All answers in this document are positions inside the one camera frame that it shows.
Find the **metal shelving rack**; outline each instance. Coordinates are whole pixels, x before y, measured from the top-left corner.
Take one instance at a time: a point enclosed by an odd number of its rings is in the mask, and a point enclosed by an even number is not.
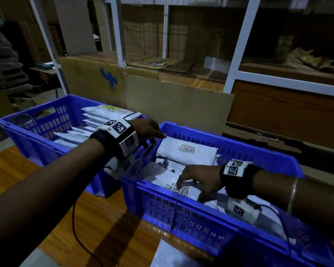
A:
[[[97,52],[94,38],[89,22],[89,14],[86,6],[87,0],[54,0],[59,23],[62,29],[63,38],[67,47],[68,55],[90,54]],[[40,25],[43,37],[52,57],[55,67],[58,69],[58,77],[65,94],[69,93],[64,81],[64,75],[57,62],[57,51],[54,47],[52,36],[50,35],[48,24],[41,8],[40,0],[30,0],[31,6]],[[270,75],[256,74],[239,71],[241,59],[244,55],[247,40],[259,7],[267,8],[289,8],[306,9],[312,0],[94,0],[95,3],[102,3],[103,14],[106,18],[110,49],[113,48],[112,30],[110,15],[107,4],[111,4],[116,51],[119,66],[126,66],[124,28],[122,25],[121,4],[155,4],[163,5],[163,57],[168,57],[168,26],[170,6],[222,6],[222,7],[246,7],[243,25],[236,44],[236,49],[232,58],[229,73],[224,87],[225,93],[231,93],[235,80],[244,80],[254,83],[278,86],[295,90],[302,90],[312,93],[334,96],[334,86],[302,80],[281,78]]]

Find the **hand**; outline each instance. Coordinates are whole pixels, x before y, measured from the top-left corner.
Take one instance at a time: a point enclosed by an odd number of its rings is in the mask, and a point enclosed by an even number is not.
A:
[[[181,188],[182,182],[192,179],[203,186],[198,197],[199,202],[204,202],[205,196],[213,194],[223,188],[220,182],[219,170],[221,166],[188,165],[183,170],[177,181],[177,189]]]
[[[155,144],[155,138],[164,139],[167,137],[167,134],[161,132],[158,123],[150,118],[139,118],[129,122],[134,127],[138,139],[145,148],[148,148],[146,140],[149,139],[152,144]]]

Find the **black cable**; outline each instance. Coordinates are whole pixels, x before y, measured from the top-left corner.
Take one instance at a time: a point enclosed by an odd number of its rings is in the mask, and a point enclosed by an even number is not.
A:
[[[292,251],[291,251],[291,243],[289,242],[288,232],[287,232],[287,229],[286,229],[286,227],[285,227],[285,224],[283,223],[283,221],[282,221],[280,215],[279,215],[275,210],[273,210],[270,206],[263,205],[263,204],[258,204],[257,206],[260,206],[260,207],[262,206],[262,207],[267,207],[267,208],[269,208],[269,209],[270,209],[272,212],[274,212],[274,213],[277,215],[277,217],[280,219],[281,224],[282,224],[282,227],[283,227],[283,231],[285,232],[285,236],[286,236],[286,238],[287,238],[288,253],[289,253],[289,256],[291,256],[291,253],[292,253]]]
[[[84,244],[80,241],[80,239],[78,238],[77,236],[77,233],[76,233],[76,227],[74,226],[74,211],[76,210],[76,202],[73,204],[73,211],[72,211],[72,229],[73,229],[73,235],[74,237],[76,238],[76,241],[80,244],[80,246],[90,255],[92,256],[94,259],[96,259],[98,261],[98,263],[100,264],[101,267],[104,267],[104,265],[102,264],[102,261],[97,257],[95,256],[92,252],[90,252],[88,250],[88,248],[86,248],[84,246]]]

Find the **yellow sticker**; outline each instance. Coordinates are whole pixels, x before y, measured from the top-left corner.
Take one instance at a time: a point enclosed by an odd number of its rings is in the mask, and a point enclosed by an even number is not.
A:
[[[112,107],[112,106],[108,106],[108,105],[105,105],[105,107],[107,107],[107,108],[113,108],[113,109],[115,109],[115,110],[120,110],[119,108]]]

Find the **blue plastic crate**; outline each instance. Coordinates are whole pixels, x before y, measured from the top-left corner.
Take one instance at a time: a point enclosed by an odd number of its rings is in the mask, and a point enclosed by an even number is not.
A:
[[[0,126],[4,128],[21,154],[39,166],[46,166],[61,157],[71,149],[53,142],[57,138],[53,132],[65,132],[72,126],[87,126],[82,116],[83,107],[93,107],[102,104],[75,95],[67,95],[54,101],[14,113],[0,119]],[[48,116],[38,118],[42,112],[53,112]],[[32,121],[23,126],[10,123],[13,117],[27,114]],[[109,197],[121,188],[121,182],[100,171],[94,176],[86,191],[93,195]]]
[[[251,146],[173,123],[163,123],[170,137],[218,147],[219,164],[230,159],[253,161],[275,173],[303,178],[294,157]],[[140,148],[133,169],[122,179],[129,211],[196,247],[227,260],[229,266],[334,266],[334,246],[329,238],[279,209],[289,237],[296,239],[289,256],[287,242],[244,221],[205,206],[195,200],[138,180],[138,172],[155,161],[156,146]]]

